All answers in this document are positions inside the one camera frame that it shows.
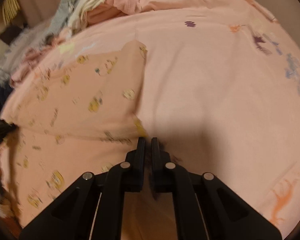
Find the bedding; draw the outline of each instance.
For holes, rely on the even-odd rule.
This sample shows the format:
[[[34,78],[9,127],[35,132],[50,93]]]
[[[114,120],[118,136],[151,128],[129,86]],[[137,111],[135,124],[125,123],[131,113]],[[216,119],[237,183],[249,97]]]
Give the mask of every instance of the bedding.
[[[188,171],[216,174],[285,238],[300,220],[300,49],[254,0],[137,1],[140,12],[93,25],[51,50],[8,99],[1,117],[20,130],[1,150],[2,166],[10,166],[3,184],[21,225],[85,171],[123,161],[146,131]],[[121,107],[99,92],[119,65],[98,59],[131,42],[144,44],[126,56],[146,60],[139,64],[144,76],[127,80],[141,90],[121,87],[120,102],[131,101]],[[91,55],[94,76],[84,77]],[[100,82],[92,88],[93,78]],[[73,79],[77,91],[67,90]],[[58,100],[62,112],[52,107]],[[110,117],[102,121],[106,105]],[[108,133],[129,117],[133,133]],[[141,195],[127,195],[122,239],[176,239],[171,196],[154,200],[145,184]]]
[[[62,30],[58,36],[53,36],[49,44],[39,43],[38,47],[27,48],[25,54],[22,56],[22,60],[11,75],[10,83],[13,87],[17,87],[22,84],[24,78],[33,69],[37,67],[39,62],[56,46],[62,44],[69,36],[68,30]]]

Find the pink comforter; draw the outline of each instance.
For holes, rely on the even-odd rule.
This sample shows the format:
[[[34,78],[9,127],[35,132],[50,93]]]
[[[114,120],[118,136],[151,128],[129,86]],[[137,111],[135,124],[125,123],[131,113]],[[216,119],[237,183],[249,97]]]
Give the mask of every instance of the pink comforter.
[[[300,220],[300,49],[253,0],[139,3],[143,13],[88,28],[50,52],[36,71],[66,65],[80,55],[119,50],[133,39],[142,42],[148,54],[135,111],[149,136],[157,136],[189,171],[216,174],[286,237]],[[35,77],[30,74],[16,89],[3,118],[9,121],[18,111]],[[28,125],[21,130],[28,136],[37,133]],[[75,139],[78,147],[67,148],[72,154],[79,145],[92,147],[91,141]],[[100,167],[99,155],[106,162],[107,155],[98,149],[81,159],[74,177],[92,159]],[[22,159],[38,152],[16,154]],[[63,160],[62,168],[67,165],[71,160]],[[34,174],[17,163],[12,166],[31,183]],[[36,180],[33,188],[44,184],[45,178],[41,184]],[[21,214],[23,225],[48,204]],[[127,205],[123,239],[176,237],[170,196],[154,200],[145,189],[141,196],[127,198]]]

